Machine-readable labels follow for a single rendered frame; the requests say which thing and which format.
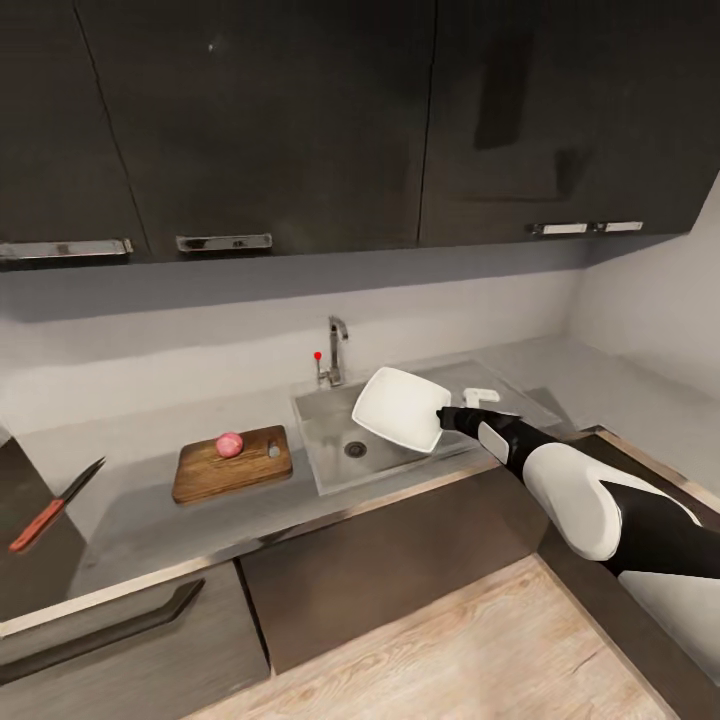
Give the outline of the cutting board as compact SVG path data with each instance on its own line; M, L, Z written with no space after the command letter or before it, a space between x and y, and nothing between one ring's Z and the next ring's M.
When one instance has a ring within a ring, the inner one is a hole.
M182 448L172 498L184 503L283 477L293 472L283 425L236 433L242 438L240 454L224 458L216 442L222 438L191 443ZM280 457L270 458L269 443L277 441Z

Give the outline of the parer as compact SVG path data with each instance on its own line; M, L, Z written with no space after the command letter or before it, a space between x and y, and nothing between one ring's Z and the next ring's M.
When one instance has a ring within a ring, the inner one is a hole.
M23 531L21 537L9 546L11 551L21 551L21 549L25 549L25 547L37 537L41 529L59 512L59 509L63 507L66 500L77 490L77 487L97 468L100 462L101 460L98 460L94 465L91 465L72 485L69 485L69 488L58 499L51 501L49 508L45 509L45 512L41 513L41 515Z

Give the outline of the vidalia onion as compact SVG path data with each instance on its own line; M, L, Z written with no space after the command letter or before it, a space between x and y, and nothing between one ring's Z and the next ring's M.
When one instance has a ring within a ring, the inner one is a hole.
M225 433L218 442L216 442L218 454L224 458L230 458L234 454L240 454L242 450L242 438L236 436L236 433Z

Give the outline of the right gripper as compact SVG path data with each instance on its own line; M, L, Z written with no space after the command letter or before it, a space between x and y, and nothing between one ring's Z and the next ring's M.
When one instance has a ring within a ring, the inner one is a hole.
M443 430L459 430L462 434L467 435L470 438L473 436L468 432L467 424L473 414L477 412L483 412L483 409L475 408L462 408L462 407L448 407L444 406L439 411L441 419L440 427Z

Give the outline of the bowl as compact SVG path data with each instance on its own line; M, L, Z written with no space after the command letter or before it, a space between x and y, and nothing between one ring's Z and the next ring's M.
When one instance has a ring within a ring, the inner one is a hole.
M369 379L352 419L395 445L429 453L443 432L439 411L450 404L451 393L440 385L385 366Z

